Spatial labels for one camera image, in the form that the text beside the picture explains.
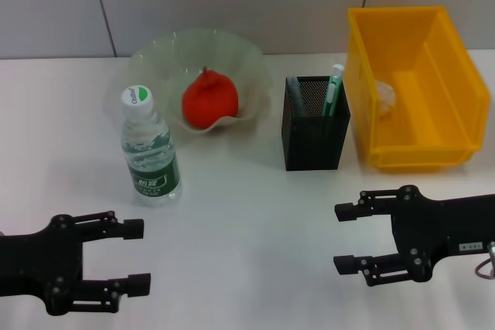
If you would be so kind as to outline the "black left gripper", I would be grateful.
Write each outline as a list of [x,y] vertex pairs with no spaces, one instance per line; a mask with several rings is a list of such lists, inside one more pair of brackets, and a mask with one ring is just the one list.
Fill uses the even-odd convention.
[[149,295],[151,274],[78,281],[82,278],[82,241],[138,240],[143,238],[144,228],[143,219],[120,223],[114,211],[107,211],[74,218],[57,215],[36,233],[2,236],[1,296],[34,296],[53,316],[65,315],[71,308],[75,312],[117,313],[123,295]]

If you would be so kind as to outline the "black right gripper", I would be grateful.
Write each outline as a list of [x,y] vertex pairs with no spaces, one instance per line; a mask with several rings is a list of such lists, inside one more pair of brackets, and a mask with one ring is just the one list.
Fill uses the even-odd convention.
[[493,194],[433,200],[424,197],[418,187],[406,185],[399,191],[361,191],[356,204],[336,204],[334,211],[340,222],[391,215],[399,254],[333,258],[340,275],[361,272],[369,287],[429,281],[440,260],[488,253],[494,242]]

